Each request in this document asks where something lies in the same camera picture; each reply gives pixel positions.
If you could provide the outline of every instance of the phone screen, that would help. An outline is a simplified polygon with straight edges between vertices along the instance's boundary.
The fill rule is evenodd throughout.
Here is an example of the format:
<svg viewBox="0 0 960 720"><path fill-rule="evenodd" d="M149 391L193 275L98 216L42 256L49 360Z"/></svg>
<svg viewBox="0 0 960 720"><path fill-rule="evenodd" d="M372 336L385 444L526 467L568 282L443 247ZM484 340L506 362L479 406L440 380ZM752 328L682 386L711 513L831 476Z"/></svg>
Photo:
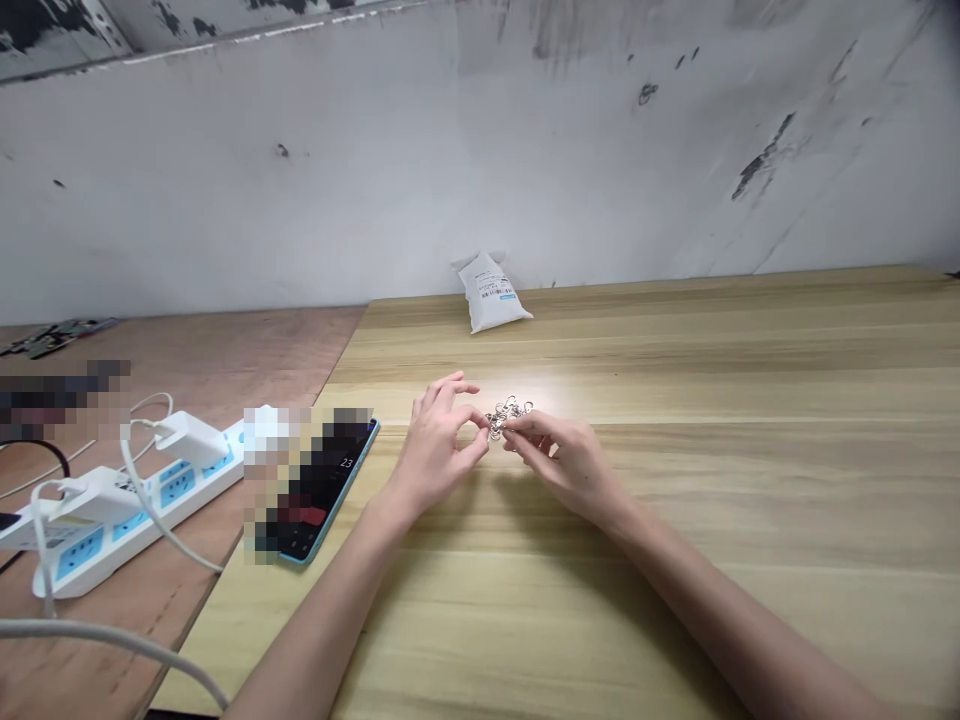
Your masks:
<svg viewBox="0 0 960 720"><path fill-rule="evenodd" d="M280 498L274 525L276 548L283 555L306 560L333 521L360 456L376 429L376 422L337 423L333 434L315 438L310 462L300 466L300 479L290 481L290 494Z"/></svg>

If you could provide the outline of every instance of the blue outlet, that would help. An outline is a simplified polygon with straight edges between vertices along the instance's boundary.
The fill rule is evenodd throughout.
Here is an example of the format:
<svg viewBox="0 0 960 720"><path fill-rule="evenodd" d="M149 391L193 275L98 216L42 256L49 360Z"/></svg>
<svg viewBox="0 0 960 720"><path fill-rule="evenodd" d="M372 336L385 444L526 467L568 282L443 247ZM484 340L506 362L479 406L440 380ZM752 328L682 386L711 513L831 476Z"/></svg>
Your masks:
<svg viewBox="0 0 960 720"><path fill-rule="evenodd" d="M171 465L162 473L160 473L160 482L165 482L172 478L174 475L179 475L181 472L190 467L190 463L186 460L181 460L176 465Z"/></svg>
<svg viewBox="0 0 960 720"><path fill-rule="evenodd" d="M204 478L204 480L206 480L208 477L210 477L211 475L213 475L215 472L217 472L218 470L222 469L224 466L229 465L229 464L232 463L232 462L233 462L233 448L231 447L231 448L230 448L230 452L227 454L227 456L226 456L223 460L221 460L220 462L218 462L218 463L217 463L216 465L214 465L213 467L209 467L209 468L204 468L204 469L203 469L203 478Z"/></svg>
<svg viewBox="0 0 960 720"><path fill-rule="evenodd" d="M113 526L113 541L116 542L138 525L145 523L150 517L145 512L138 512L132 518Z"/></svg>
<svg viewBox="0 0 960 720"><path fill-rule="evenodd" d="M171 480L165 485L160 486L160 507L165 508L179 497L186 495L197 485L196 473L193 469L187 470L183 475Z"/></svg>
<svg viewBox="0 0 960 720"><path fill-rule="evenodd" d="M61 553L60 564L57 566L57 580L63 579L78 567L96 557L102 548L103 527L101 526Z"/></svg>

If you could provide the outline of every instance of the plywood table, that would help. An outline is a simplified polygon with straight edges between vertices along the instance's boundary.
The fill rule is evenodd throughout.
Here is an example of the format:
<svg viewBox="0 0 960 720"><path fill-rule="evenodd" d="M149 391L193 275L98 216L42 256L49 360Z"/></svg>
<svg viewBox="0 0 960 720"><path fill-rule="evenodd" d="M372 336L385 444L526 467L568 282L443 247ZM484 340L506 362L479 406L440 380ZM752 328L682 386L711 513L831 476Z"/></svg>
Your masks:
<svg viewBox="0 0 960 720"><path fill-rule="evenodd" d="M176 409L228 427L243 417L244 408L312 403L362 313L363 308L311 308L127 320L39 360L0 358L0 372L76 374L85 373L91 359L129 360L132 402L170 392ZM0 344L24 335L23 328L0 328ZM142 415L160 419L163 404L144 408ZM101 442L71 463L74 473L98 465L117 467L119 447L115 440L110 442L117 436L116 424L104 428ZM83 442L72 438L61 447L69 455ZM137 447L145 442L142 434L134 438ZM10 446L0 453L0 492L54 464L39 448ZM137 467L147 476L167 464L168 458L151 450ZM177 534L204 557L224 562L243 527L252 489L246 482L237 483L178 525ZM0 510L15 511L29 501L30 491L24 490L0 500ZM0 562L9 557L0 552ZM35 568L36 554L29 553L0 576L0 617L40 617L42 603L30 591ZM59 601L57 606L61 617L107 623L178 649L215 580L161 540L87 595ZM153 696L159 670L152 660L111 645L68 639L3 640L0 720L131 720Z"/></svg>
<svg viewBox="0 0 960 720"><path fill-rule="evenodd" d="M588 419L630 491L905 717L960 707L960 282L882 268L373 303L319 398L383 430L317 560L238 548L183 646L234 694L456 369ZM168 673L154 707L216 714ZM339 718L707 718L743 709L641 577L494 447L403 543Z"/></svg>

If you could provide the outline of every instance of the forearm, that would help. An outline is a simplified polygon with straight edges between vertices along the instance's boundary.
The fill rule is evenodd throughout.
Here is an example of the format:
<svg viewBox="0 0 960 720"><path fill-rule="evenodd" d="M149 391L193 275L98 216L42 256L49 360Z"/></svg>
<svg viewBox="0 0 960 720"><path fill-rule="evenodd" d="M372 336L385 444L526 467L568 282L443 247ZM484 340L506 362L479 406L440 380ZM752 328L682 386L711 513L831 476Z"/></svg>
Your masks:
<svg viewBox="0 0 960 720"><path fill-rule="evenodd" d="M639 503L604 528L758 718L893 717L854 677Z"/></svg>
<svg viewBox="0 0 960 720"><path fill-rule="evenodd" d="M387 563L409 525L387 494L367 504L224 718L316 720L330 714Z"/></svg>

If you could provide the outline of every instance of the small metal parts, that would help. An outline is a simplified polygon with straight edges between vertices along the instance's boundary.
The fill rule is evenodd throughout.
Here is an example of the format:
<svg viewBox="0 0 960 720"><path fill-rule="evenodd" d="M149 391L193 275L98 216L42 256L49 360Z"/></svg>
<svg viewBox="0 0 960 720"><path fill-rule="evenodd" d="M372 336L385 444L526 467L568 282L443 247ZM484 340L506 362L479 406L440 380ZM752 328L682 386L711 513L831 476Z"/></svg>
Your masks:
<svg viewBox="0 0 960 720"><path fill-rule="evenodd" d="M487 420L490 421L490 439L499 440L503 435L503 424L511 419L533 410L532 402L525 402L523 407L517 403L517 396L511 395L506 402L497 403L496 409L492 413L486 413Z"/></svg>

